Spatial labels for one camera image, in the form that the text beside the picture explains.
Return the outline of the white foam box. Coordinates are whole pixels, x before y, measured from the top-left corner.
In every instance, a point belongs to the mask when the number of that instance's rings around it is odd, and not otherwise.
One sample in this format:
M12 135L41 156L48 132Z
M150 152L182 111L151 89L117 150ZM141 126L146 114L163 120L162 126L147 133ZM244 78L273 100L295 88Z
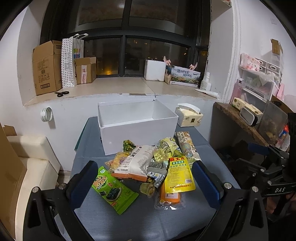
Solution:
M156 60L145 60L144 79L164 82L166 63Z

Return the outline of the small open cardboard box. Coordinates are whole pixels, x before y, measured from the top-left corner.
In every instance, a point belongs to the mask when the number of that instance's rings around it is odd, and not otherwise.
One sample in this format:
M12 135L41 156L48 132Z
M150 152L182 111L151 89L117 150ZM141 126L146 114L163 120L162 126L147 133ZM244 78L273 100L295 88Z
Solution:
M96 79L96 57L75 60L77 84L92 83Z

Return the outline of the green seaweed snack bag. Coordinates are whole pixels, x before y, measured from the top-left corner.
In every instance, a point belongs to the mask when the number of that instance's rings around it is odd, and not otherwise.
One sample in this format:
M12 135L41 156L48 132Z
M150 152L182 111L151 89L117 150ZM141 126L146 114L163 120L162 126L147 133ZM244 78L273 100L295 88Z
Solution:
M113 177L103 166L98 169L98 174L92 184L92 188L119 215L123 214L139 196L138 193L132 191Z

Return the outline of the white storage box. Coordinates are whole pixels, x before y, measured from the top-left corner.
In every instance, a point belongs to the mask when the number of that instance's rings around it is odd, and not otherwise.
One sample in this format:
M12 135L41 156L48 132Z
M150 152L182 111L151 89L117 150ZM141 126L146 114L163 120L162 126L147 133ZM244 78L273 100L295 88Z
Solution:
M98 103L98 125L106 155L123 150L123 141L153 146L174 135L178 116L152 96Z

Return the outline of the flat cardboard sheet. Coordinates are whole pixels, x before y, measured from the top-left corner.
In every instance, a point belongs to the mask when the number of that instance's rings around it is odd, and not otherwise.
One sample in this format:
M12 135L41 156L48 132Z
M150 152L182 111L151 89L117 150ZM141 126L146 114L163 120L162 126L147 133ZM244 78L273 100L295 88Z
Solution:
M16 204L27 168L15 153L1 128L1 222L15 237Z

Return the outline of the illustrated chips bag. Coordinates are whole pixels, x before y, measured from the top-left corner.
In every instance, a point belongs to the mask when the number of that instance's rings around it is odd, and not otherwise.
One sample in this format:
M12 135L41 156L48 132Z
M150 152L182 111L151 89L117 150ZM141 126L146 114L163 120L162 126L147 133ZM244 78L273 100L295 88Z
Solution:
M175 132L179 147L184 156L186 156L190 168L196 161L201 161L200 155L196 150L189 132Z

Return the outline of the small jelly cup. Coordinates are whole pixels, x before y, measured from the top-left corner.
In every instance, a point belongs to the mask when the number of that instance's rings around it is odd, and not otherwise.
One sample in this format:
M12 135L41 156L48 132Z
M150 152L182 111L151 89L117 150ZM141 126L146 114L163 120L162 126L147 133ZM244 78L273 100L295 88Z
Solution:
M155 192L155 186L153 183L142 183L139 187L142 194L145 194L148 198L151 198Z

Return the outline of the tissue paper pack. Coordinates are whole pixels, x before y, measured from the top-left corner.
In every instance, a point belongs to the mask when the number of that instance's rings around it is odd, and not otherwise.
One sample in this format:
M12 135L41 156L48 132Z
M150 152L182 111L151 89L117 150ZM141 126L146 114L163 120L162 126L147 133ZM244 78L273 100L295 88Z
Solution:
M201 110L189 103L179 103L175 109L180 127L199 126L203 118Z

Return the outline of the grey seaweed packet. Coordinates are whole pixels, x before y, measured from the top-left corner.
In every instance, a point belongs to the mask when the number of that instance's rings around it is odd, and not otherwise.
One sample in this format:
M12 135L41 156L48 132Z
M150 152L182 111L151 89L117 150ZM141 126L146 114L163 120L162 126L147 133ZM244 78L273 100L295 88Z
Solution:
M167 168L163 162L150 162L147 168L147 176L154 180L154 186L159 188L167 175Z

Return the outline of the printed landscape carton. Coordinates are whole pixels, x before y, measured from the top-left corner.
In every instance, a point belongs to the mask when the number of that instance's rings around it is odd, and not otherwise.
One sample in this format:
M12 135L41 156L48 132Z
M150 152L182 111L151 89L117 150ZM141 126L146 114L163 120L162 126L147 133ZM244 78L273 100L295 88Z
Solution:
M168 60L166 56L164 56L163 61L166 64L164 77L166 84L198 87L201 73L196 71L197 63L191 64L189 68L184 68L172 65L171 60Z

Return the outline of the yellow snack pouch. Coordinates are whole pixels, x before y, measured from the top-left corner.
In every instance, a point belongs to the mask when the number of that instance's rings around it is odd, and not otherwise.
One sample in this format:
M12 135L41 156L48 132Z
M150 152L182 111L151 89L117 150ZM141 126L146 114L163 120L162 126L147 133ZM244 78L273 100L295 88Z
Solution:
M194 178L185 156L171 157L165 181L165 192L168 194L194 191Z

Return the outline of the white tape roll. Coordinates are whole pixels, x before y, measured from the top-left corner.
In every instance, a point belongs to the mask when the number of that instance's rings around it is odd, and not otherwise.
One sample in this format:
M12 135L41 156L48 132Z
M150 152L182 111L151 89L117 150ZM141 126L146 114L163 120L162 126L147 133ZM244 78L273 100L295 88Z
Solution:
M50 107L46 107L40 112L42 122L50 122L53 118L53 111Z

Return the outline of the orange flying cake pack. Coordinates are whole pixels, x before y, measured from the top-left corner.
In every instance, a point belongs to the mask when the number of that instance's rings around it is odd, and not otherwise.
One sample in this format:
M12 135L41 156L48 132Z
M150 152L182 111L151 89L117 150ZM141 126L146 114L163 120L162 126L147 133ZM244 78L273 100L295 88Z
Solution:
M154 201L156 210L179 210L185 207L181 193L166 193L165 185L161 185Z

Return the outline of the white beige snack bag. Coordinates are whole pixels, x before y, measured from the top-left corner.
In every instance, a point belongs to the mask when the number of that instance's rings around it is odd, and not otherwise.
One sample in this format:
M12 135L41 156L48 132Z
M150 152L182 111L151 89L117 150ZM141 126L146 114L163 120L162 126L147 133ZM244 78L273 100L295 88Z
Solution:
M130 178L145 182L147 180L147 168L155 149L154 146L149 145L136 147L111 175L115 178Z

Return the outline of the brown side shelf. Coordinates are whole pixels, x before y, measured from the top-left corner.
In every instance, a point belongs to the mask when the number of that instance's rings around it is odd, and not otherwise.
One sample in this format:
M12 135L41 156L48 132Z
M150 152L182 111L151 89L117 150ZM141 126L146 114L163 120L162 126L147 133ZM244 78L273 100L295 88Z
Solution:
M241 140L267 146L266 140L258 133L256 127L248 126L239 116L239 111L226 103L215 102L212 110L209 143L218 150L234 146Z

